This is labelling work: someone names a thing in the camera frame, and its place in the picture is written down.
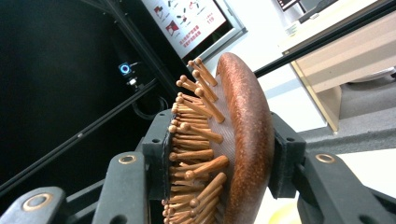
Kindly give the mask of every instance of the black metal bar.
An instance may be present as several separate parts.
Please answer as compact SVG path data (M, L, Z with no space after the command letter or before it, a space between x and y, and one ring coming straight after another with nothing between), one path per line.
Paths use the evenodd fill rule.
M148 168L148 199L162 200L169 198L169 153L172 141L168 127L174 114L170 109L160 112L152 121L142 142Z
M390 213L339 157L328 152L307 153L304 167L300 169L309 185L308 193L305 188L298 188L307 205L298 206L300 214L304 215L302 221L309 220L312 214L318 217L321 212L323 220L313 223L393 223ZM316 203L306 200L312 197L310 194Z
M375 189L367 188L372 192L372 194L376 197L376 199L381 203L381 205L389 212L389 214L393 217L396 223L396 199L379 192Z
M268 188L273 198L294 198L294 167L304 159L305 140L280 116L271 113L275 134L274 163Z
M98 202L92 203L92 204L88 205L87 207L79 210L74 215L68 217L65 223L66 224L80 223L81 220L89 220L91 222L93 219L93 214L96 210L97 205L98 205Z
M323 9L325 9L326 7L329 7L330 5L332 5L334 2L336 2L338 0L321 0L320 2L317 3L317 5L310 9L308 12L304 12L304 15L302 17L300 17L298 19L298 21L300 23L304 23L307 20L309 20L313 15L321 12Z
M97 9L99 9L99 10L105 12L105 13L111 13L110 10L108 10L108 8L102 6L101 4L99 4L99 3L95 2L95 1L92 1L92 0L79 0L79 1L90 5L91 7L95 7L95 8L97 8Z
M175 80L172 80L172 75L163 65L160 58L157 56L155 51L151 48L146 39L141 35L134 23L128 19L125 13L120 9L117 3L113 0L101 0L104 5L106 5L117 25L124 32L127 39L134 46L136 51L142 57L142 61L148 65L148 68L152 74L161 82L165 90L169 92L171 96L175 96L178 93L177 86L175 85Z
M100 191L105 180L100 180L85 189L68 196L66 198L68 211L72 214L77 213L81 209L87 207L92 203L96 203L100 196Z
M302 11L303 13L306 13L306 10L305 10L305 8L303 7L303 4L301 4L300 1L299 1L297 4L298 4L298 6L300 7L301 11Z
M372 10L368 11L364 15L359 16L355 20L342 25L340 28L329 32L328 34L320 37L318 40L313 41L312 43L307 44L304 47L301 47L300 49L297 49L296 51L284 55L281 58L268 63L262 68L259 68L254 72L256 77L262 77L267 75L268 73L276 70L277 68L280 68L281 66L284 66L288 63L291 63L294 60L297 60L306 54L319 49L327 44L332 43L334 40L350 34L351 32L361 28L362 26L375 21L385 15L388 15L390 12L394 11L396 9L396 1L384 1L380 6L373 8Z
M108 166L92 223L149 223L146 187L143 154L124 152L115 156Z
M38 161L35 161L33 164L25 168L23 171L18 173L17 175L14 175L12 178L10 178L6 183L0 186L0 197L5 195L7 192L9 192L11 189L16 187L18 184L20 184L23 180L25 180L27 177L30 175L34 174L38 170L40 170L43 166L48 164L49 162L53 161L63 153L65 153L70 147L72 147L74 144L82 140L84 137L86 137L88 134L91 132L95 131L98 129L102 124L107 122L109 119L113 118L116 116L118 113L121 112L124 108L129 106L132 102L136 101L139 99L141 96L146 94L148 91L151 91L154 89L154 87L157 86L157 81L156 79L153 79L149 84L147 84L141 91L135 93L133 96L131 96L129 99L126 101L122 102L109 112L107 112L105 115L103 115L101 118L90 124L88 127L83 129L81 132L78 132L75 134L73 137L69 138L67 141L53 149L51 152L49 152L47 155L43 156L40 158Z

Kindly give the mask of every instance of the display screen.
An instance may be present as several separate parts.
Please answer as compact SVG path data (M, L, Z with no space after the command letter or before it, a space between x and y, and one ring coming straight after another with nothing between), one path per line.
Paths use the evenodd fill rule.
M289 7L292 7L294 4L300 2L300 0L277 0L282 10L286 10Z
M143 0L182 59L227 20L212 0Z

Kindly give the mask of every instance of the hair brush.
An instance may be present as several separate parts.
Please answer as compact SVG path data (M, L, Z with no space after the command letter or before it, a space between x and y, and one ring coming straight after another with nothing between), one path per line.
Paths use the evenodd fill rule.
M169 126L169 198L164 223L253 223L274 157L271 113L262 88L236 55L219 58L216 77L201 59L181 76Z

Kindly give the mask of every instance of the gray surface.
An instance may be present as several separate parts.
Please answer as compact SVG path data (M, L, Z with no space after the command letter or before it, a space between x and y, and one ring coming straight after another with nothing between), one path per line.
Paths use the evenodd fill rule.
M348 153L396 147L396 80L376 80L341 86L339 130L328 127L299 133L307 150Z
M230 110L225 100L220 76L216 76L216 81L218 82L218 85L212 87L212 90L219 97L219 99L214 104L225 117L225 120L222 123L217 123L216 120L212 118L209 119L208 122L212 132L221 134L224 140L220 144L210 141L210 146L215 152L214 158L220 155L225 155L230 161L229 165L222 169L222 172L227 175L227 180L225 184L223 184L225 193L221 194L220 204L218 205L219 212L216 215L217 223L222 223L229 191L231 188L231 182L233 179L233 169L235 167L235 137L233 133L233 124L230 119Z

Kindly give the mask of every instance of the black cable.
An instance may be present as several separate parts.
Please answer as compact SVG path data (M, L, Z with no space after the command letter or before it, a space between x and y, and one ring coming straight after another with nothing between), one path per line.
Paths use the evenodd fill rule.
M160 109L158 110L158 112L156 112L156 113L154 113L152 115L148 115L148 114L143 113L139 109L139 106L137 105L136 102L132 103L132 108L134 109L134 112L136 113L136 115L139 116L140 118L147 119L147 120L153 120L155 118L155 116L157 116L158 113L160 113L161 111L169 108L168 103L161 96L158 97L158 101L160 102Z
M138 64L142 64L142 62L131 63L129 66L130 66L130 67L133 67L133 66L138 65Z

